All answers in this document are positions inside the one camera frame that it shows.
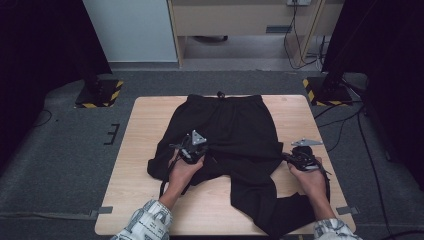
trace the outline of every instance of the white wall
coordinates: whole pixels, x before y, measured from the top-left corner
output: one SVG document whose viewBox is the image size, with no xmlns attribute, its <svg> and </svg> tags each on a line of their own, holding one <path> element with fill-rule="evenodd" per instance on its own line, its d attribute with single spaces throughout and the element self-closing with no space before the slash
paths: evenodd
<svg viewBox="0 0 424 240">
<path fill-rule="evenodd" d="M 166 0 L 83 0 L 109 62 L 177 62 Z"/>
</svg>

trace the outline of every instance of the black curtain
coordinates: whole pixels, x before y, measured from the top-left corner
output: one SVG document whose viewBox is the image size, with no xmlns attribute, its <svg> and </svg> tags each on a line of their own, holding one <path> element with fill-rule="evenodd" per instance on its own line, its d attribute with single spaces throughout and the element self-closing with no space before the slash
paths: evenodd
<svg viewBox="0 0 424 240">
<path fill-rule="evenodd" d="M 81 61 L 72 56 L 75 47 Z M 96 74 L 111 73 L 81 0 L 0 1 L 0 171 L 43 109 L 46 94 L 82 79 L 77 64 L 84 62 Z"/>
<path fill-rule="evenodd" d="M 364 73 L 363 100 L 388 159 L 424 189 L 424 1 L 346 0 L 323 71 Z"/>
</svg>

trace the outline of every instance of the gray carpet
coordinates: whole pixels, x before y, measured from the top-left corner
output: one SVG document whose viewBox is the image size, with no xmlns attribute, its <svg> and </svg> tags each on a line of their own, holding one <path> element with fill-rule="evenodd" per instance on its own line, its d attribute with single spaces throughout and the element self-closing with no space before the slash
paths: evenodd
<svg viewBox="0 0 424 240">
<path fill-rule="evenodd" d="M 77 81 L 52 91 L 45 109 L 0 179 L 0 212 L 88 214 L 101 206 L 134 101 L 139 96 L 302 94 L 302 80 L 318 72 L 115 72 L 124 85 L 111 108 L 75 109 L 83 86 Z M 354 114 L 361 104 L 336 107 L 317 119 L 322 125 Z M 314 115 L 326 107 L 311 106 Z M 424 194 L 399 163 L 385 159 L 384 148 L 370 120 L 361 125 L 381 184 L 388 222 L 393 233 L 424 230 Z M 112 124 L 120 124 L 113 145 Z M 341 122 L 321 127 L 330 149 L 337 143 Z M 339 182 L 354 215 L 356 233 L 364 239 L 388 236 L 377 185 L 362 141 L 357 118 L 344 123 L 340 143 L 329 152 Z M 0 239 L 108 239 L 94 232 L 95 221 L 39 218 L 0 219 Z M 399 239 L 423 239 L 410 235 Z"/>
</svg>

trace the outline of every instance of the power outlet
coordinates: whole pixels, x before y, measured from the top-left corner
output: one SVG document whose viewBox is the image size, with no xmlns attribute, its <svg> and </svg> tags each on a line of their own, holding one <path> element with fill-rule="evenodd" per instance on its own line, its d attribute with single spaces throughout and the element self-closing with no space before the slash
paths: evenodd
<svg viewBox="0 0 424 240">
<path fill-rule="evenodd" d="M 309 6 L 311 5 L 311 0 L 287 0 L 288 6 Z"/>
</svg>

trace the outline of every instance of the yellow and black hazard tape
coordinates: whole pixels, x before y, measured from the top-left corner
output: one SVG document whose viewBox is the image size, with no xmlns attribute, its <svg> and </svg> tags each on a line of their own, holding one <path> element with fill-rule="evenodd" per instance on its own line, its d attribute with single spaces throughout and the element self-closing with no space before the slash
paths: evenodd
<svg viewBox="0 0 424 240">
<path fill-rule="evenodd" d="M 84 102 L 80 104 L 75 104 L 76 108 L 97 108 L 97 107 L 112 107 L 115 104 L 116 99 L 118 98 L 119 92 L 121 91 L 122 84 L 124 81 L 117 81 L 113 94 L 110 97 L 108 102 L 103 103 L 93 103 L 93 102 Z"/>
<path fill-rule="evenodd" d="M 315 98 L 316 95 L 314 94 L 308 79 L 303 79 L 303 86 L 305 87 L 306 93 L 308 94 L 308 98 L 312 106 L 348 106 L 348 104 L 342 101 L 318 101 Z"/>
</svg>

